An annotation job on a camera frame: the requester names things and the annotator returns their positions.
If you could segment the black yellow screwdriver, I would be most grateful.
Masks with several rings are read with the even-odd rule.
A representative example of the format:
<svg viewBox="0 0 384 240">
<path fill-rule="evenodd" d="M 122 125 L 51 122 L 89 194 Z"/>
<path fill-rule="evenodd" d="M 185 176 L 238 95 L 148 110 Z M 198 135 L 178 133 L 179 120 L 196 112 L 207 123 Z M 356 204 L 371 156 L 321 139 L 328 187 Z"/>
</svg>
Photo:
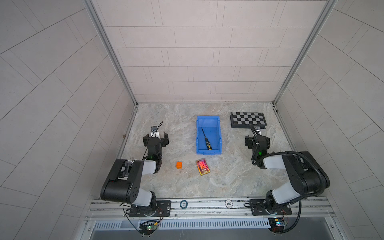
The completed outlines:
<svg viewBox="0 0 384 240">
<path fill-rule="evenodd" d="M 206 136 L 206 134 L 205 134 L 205 132 L 204 132 L 204 129 L 202 129 L 202 132 L 203 132 L 203 135 L 204 135 L 204 138 L 205 138 L 205 143 L 206 143 L 207 149 L 208 149 L 209 151 L 211 151 L 211 150 L 212 150 L 212 146 L 211 146 L 211 143 L 210 143 L 210 141 L 208 140 L 208 138 L 207 138 L 207 136 Z"/>
</svg>

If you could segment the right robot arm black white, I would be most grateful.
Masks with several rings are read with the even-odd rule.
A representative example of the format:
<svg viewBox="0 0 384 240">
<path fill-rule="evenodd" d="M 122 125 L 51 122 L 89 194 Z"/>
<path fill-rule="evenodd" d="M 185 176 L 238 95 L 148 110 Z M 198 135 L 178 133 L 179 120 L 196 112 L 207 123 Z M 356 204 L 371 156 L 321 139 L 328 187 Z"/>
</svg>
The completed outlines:
<svg viewBox="0 0 384 240">
<path fill-rule="evenodd" d="M 282 214 L 284 208 L 307 197 L 317 196 L 330 187 L 330 179 L 308 151 L 268 153 L 270 138 L 253 129 L 253 136 L 245 137 L 245 146 L 252 150 L 251 162 L 262 170 L 285 170 L 289 181 L 270 190 L 265 200 L 250 200 L 245 207 Z"/>
</svg>

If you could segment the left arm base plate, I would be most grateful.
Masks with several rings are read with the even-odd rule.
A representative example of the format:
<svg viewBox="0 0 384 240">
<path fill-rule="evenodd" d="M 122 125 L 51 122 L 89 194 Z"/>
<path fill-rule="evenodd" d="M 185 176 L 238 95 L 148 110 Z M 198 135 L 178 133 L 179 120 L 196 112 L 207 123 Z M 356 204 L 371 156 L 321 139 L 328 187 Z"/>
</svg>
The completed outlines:
<svg viewBox="0 0 384 240">
<path fill-rule="evenodd" d="M 142 207 L 132 205 L 129 209 L 129 217 L 131 218 L 160 218 L 169 217 L 171 210 L 171 201 L 157 200 L 156 203 L 151 203 L 150 206 Z"/>
</svg>

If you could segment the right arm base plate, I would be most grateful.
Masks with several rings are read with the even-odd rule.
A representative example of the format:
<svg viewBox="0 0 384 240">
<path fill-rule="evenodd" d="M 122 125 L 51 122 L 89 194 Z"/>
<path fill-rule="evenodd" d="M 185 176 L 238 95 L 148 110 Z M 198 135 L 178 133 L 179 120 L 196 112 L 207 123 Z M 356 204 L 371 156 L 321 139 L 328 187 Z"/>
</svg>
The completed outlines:
<svg viewBox="0 0 384 240">
<path fill-rule="evenodd" d="M 251 199 L 247 203 L 253 216 L 282 216 L 292 215 L 292 209 L 289 203 L 277 204 L 274 200 Z"/>
</svg>

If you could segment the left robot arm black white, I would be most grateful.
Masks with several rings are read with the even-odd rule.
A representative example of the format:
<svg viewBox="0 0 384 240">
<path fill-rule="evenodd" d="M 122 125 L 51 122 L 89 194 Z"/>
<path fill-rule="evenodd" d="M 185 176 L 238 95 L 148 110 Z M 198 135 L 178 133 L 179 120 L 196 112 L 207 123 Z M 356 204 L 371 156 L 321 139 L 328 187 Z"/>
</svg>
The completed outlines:
<svg viewBox="0 0 384 240">
<path fill-rule="evenodd" d="M 130 204 L 135 210 L 144 215 L 157 211 L 156 194 L 141 188 L 142 176 L 159 172 L 163 153 L 162 148 L 169 144 L 169 136 L 164 133 L 146 135 L 143 142 L 148 155 L 142 160 L 115 160 L 100 193 L 103 201 Z"/>
</svg>

